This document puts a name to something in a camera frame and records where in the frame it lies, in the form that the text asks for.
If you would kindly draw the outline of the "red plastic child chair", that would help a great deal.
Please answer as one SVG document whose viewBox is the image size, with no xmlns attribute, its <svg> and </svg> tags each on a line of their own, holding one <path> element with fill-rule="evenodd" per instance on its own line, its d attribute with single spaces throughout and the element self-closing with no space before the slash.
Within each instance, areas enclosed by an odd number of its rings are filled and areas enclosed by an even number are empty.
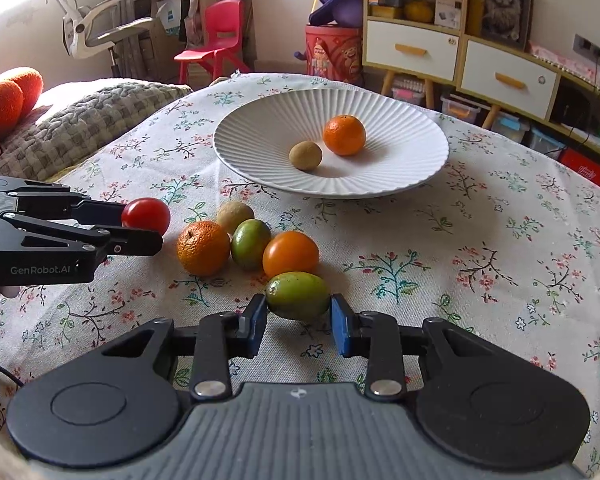
<svg viewBox="0 0 600 480">
<path fill-rule="evenodd" d="M 180 66 L 178 81 L 188 81 L 189 64 L 198 64 L 215 80 L 223 75 L 224 62 L 231 62 L 242 73 L 250 68 L 238 56 L 242 52 L 244 4 L 242 0 L 221 0 L 204 11 L 204 33 L 208 41 L 202 47 L 187 49 L 174 56 Z"/>
</svg>

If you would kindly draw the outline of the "framed cat picture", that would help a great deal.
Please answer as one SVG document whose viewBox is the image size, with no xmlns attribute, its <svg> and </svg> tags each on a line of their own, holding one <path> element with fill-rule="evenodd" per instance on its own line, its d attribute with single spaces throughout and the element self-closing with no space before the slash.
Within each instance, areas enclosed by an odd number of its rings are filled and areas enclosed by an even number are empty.
<svg viewBox="0 0 600 480">
<path fill-rule="evenodd" d="M 531 32 L 533 0 L 483 0 L 481 37 L 524 51 Z"/>
</svg>

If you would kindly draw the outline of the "low wooden tv console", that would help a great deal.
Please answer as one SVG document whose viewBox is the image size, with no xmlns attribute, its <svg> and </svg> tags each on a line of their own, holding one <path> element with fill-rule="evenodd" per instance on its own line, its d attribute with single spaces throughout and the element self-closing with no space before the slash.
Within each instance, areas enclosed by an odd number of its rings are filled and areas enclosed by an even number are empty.
<svg viewBox="0 0 600 480">
<path fill-rule="evenodd" d="M 581 77 L 558 62 L 464 35 L 456 88 L 491 105 L 483 127 L 498 113 L 524 116 L 535 129 L 526 134 L 530 148 L 548 143 L 544 154 L 559 162 L 573 148 L 600 163 L 600 66 Z"/>
</svg>

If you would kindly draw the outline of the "smooth orange tomato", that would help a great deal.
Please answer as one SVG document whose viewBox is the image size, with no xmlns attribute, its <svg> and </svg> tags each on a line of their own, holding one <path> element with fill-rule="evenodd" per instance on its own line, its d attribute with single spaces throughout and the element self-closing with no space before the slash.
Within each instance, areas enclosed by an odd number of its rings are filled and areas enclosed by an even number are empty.
<svg viewBox="0 0 600 480">
<path fill-rule="evenodd" d="M 269 278 L 286 272 L 312 272 L 320 262 L 317 244 L 306 234 L 287 231 L 266 246 L 262 266 Z"/>
</svg>

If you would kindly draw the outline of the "purple plush toy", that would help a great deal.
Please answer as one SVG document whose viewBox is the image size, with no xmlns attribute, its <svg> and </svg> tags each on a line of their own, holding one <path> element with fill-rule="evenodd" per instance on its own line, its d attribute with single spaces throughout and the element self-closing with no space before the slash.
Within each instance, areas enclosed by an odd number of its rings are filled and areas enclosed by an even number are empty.
<svg viewBox="0 0 600 480">
<path fill-rule="evenodd" d="M 314 0 L 308 18 L 311 26 L 361 28 L 363 25 L 363 0 Z"/>
</svg>

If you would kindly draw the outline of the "floral white tablecloth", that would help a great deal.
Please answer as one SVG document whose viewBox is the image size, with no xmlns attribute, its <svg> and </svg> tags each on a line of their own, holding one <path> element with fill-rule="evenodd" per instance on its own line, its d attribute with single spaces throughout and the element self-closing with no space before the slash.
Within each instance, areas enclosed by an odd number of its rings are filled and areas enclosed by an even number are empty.
<svg viewBox="0 0 600 480">
<path fill-rule="evenodd" d="M 154 196 L 169 235 L 211 220 L 229 200 L 274 233 L 298 231 L 321 252 L 321 277 L 356 310 L 401 324 L 438 316 L 551 370 L 588 400 L 578 466 L 600 474 L 600 188 L 495 133 L 434 114 L 450 157 L 428 182 L 378 200 L 286 194 L 242 179 L 212 148 L 236 108 L 292 90 L 299 75 L 242 75 L 184 96 L 65 178 L 98 200 Z M 196 278 L 166 246 L 154 258 L 116 257 L 87 285 L 34 286 L 0 305 L 0 431 L 15 382 L 27 382 L 131 328 L 164 316 L 194 325 L 238 310 L 265 278 L 227 266 Z"/>
</svg>

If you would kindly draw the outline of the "white ribbed plate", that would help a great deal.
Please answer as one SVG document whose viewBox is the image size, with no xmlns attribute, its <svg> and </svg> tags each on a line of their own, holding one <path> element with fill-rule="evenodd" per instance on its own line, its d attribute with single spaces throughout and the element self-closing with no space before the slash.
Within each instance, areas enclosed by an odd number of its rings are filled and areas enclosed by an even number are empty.
<svg viewBox="0 0 600 480">
<path fill-rule="evenodd" d="M 414 188 L 450 154 L 442 129 L 416 107 L 355 88 L 256 99 L 220 121 L 213 145 L 249 181 L 337 200 Z"/>
</svg>

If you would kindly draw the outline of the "red tomato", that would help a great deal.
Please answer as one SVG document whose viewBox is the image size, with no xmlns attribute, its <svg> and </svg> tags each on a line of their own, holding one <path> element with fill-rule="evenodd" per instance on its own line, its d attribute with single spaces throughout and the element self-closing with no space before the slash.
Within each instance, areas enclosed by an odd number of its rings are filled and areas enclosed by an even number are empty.
<svg viewBox="0 0 600 480">
<path fill-rule="evenodd" d="M 143 197 L 127 203 L 121 215 L 122 226 L 166 234 L 171 222 L 171 213 L 162 200 Z"/>
</svg>

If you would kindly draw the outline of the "grey woven blanket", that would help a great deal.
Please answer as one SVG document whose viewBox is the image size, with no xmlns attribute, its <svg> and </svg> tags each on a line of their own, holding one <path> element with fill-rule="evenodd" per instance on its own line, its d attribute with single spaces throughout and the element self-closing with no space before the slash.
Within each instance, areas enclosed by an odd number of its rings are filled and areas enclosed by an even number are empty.
<svg viewBox="0 0 600 480">
<path fill-rule="evenodd" d="M 60 84 L 1 142 L 0 176 L 45 181 L 190 92 L 186 84 L 130 78 Z"/>
</svg>

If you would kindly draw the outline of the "wall power socket strip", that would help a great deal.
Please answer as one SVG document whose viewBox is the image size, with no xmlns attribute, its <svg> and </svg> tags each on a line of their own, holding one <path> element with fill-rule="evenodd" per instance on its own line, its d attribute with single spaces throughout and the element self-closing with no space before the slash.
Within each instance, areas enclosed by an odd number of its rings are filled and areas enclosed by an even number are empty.
<svg viewBox="0 0 600 480">
<path fill-rule="evenodd" d="M 592 41 L 575 34 L 572 50 L 580 55 L 581 58 L 586 58 L 595 65 L 600 66 L 600 47 L 593 44 Z"/>
</svg>

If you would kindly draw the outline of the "green lime fruit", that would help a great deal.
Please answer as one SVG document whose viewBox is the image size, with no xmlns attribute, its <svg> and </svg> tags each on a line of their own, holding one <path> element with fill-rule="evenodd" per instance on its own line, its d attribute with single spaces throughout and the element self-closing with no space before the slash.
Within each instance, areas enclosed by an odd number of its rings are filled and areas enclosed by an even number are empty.
<svg viewBox="0 0 600 480">
<path fill-rule="evenodd" d="M 248 219 L 235 230 L 232 237 L 232 258 L 244 271 L 257 271 L 262 266 L 271 231 L 261 220 Z"/>
<path fill-rule="evenodd" d="M 268 281 L 265 289 L 268 310 L 287 320 L 311 322 L 330 306 L 330 290 L 317 275 L 286 272 Z"/>
</svg>

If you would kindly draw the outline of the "textured orange mandarin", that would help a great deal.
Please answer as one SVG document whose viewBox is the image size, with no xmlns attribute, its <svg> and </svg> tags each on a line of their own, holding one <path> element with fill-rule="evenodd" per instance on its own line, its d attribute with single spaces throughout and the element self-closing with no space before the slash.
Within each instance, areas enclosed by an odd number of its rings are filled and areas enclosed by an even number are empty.
<svg viewBox="0 0 600 480">
<path fill-rule="evenodd" d="M 326 148 L 334 154 L 353 156 L 364 148 L 366 130 L 358 118 L 351 115 L 339 115 L 330 118 L 324 125 L 323 141 Z"/>
</svg>

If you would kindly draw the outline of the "red box under console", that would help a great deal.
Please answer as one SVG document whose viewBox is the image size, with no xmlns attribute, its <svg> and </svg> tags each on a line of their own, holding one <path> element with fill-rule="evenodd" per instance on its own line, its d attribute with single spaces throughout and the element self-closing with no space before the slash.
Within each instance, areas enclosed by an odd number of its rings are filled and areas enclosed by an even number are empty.
<svg viewBox="0 0 600 480">
<path fill-rule="evenodd" d="M 600 187 L 600 163 L 573 148 L 566 148 L 559 156 L 559 161 L 585 179 Z"/>
</svg>

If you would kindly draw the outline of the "brown kiwi fruit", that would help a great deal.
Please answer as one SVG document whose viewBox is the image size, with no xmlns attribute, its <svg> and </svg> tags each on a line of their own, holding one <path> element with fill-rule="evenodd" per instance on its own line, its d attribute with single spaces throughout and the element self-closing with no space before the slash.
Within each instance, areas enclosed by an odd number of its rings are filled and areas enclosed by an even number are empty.
<svg viewBox="0 0 600 480">
<path fill-rule="evenodd" d="M 302 141 L 291 148 L 288 158 L 294 168 L 301 171 L 313 171 L 321 165 L 323 152 L 316 143 Z"/>
<path fill-rule="evenodd" d="M 216 212 L 215 222 L 229 236 L 232 236 L 237 227 L 244 221 L 254 218 L 253 210 L 243 202 L 238 200 L 229 200 L 222 203 Z"/>
</svg>

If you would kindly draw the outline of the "wooden shelf cabinet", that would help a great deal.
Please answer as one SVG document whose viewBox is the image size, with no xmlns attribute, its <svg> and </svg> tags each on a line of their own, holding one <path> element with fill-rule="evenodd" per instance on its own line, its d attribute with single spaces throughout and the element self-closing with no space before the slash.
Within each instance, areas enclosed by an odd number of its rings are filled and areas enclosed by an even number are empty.
<svg viewBox="0 0 600 480">
<path fill-rule="evenodd" d="M 363 66 L 381 70 L 388 96 L 400 75 L 424 84 L 426 107 L 441 86 L 454 86 L 463 55 L 469 0 L 364 0 Z"/>
</svg>

